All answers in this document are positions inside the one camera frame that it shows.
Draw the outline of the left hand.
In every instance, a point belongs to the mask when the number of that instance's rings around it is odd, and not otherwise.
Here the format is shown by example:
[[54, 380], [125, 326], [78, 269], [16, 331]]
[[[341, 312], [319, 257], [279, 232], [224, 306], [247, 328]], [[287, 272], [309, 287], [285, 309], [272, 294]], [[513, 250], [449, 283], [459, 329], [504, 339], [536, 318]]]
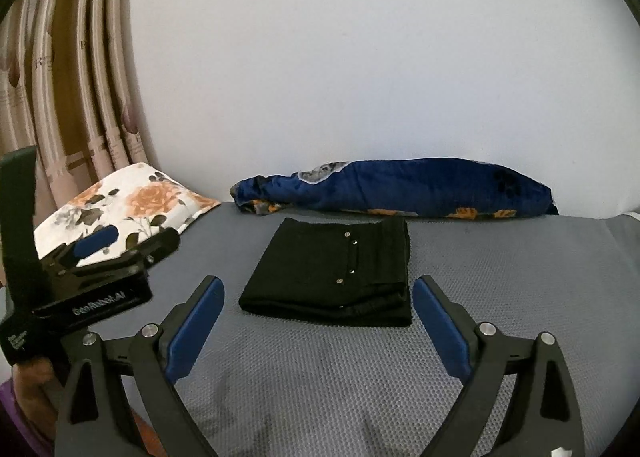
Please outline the left hand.
[[18, 406], [29, 423], [45, 439], [56, 436], [58, 407], [53, 397], [61, 385], [49, 359], [34, 359], [12, 367], [13, 388]]

